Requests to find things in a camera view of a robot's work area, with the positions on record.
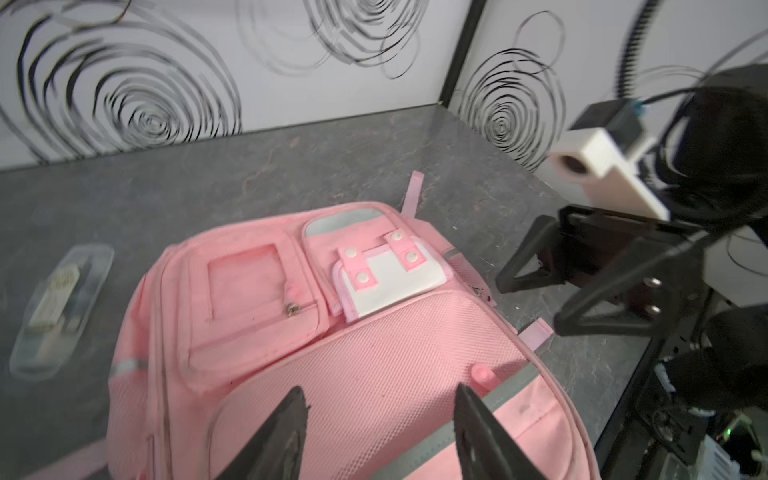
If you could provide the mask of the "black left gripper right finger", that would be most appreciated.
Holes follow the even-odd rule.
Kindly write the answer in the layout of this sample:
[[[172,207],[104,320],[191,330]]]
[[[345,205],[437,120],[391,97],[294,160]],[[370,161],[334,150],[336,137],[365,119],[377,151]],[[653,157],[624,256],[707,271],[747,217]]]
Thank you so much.
[[[545,476],[467,385],[459,384],[453,413],[463,479],[545,480]]]

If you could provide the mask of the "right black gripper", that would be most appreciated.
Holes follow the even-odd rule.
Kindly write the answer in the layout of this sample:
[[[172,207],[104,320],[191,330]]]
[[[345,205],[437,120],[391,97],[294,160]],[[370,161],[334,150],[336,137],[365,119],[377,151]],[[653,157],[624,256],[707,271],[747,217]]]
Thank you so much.
[[[570,283],[560,336],[663,338],[700,309],[704,249],[718,231],[570,204],[541,215],[495,279],[501,294]]]

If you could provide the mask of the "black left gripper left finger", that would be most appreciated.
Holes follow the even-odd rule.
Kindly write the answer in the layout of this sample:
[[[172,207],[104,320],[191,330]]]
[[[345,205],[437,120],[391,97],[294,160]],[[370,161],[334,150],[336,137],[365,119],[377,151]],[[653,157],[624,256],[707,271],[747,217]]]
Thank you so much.
[[[308,414],[305,393],[294,386],[217,479],[298,479]]]

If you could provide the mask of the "pink student backpack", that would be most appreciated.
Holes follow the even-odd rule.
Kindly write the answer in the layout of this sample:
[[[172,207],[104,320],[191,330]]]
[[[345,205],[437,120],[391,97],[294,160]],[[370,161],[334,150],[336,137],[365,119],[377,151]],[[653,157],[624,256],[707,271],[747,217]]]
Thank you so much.
[[[358,202],[218,227],[168,247],[133,293],[104,439],[41,479],[217,479],[294,386],[309,406],[298,479],[463,479],[459,384],[545,479],[596,479],[570,398],[488,285],[403,207]]]

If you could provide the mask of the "clear plastic pencil case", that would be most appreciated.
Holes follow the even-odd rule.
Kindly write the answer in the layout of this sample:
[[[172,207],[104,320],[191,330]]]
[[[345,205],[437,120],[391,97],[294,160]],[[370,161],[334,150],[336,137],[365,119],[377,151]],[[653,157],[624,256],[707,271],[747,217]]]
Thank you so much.
[[[76,350],[113,259],[107,244],[75,245],[38,284],[10,355],[12,376],[42,381],[61,370]]]

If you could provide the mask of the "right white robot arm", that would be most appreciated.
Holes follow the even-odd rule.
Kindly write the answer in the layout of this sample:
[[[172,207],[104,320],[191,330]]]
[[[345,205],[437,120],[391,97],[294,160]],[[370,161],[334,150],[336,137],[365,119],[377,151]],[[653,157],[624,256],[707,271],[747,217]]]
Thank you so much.
[[[692,310],[705,257],[742,229],[767,239],[767,68],[713,67],[673,91],[674,152],[641,115],[663,94],[634,94],[636,63],[658,9],[646,1],[626,36],[613,99],[589,105],[551,150],[584,206],[540,216],[497,275],[502,293],[569,283],[562,336],[665,338]]]

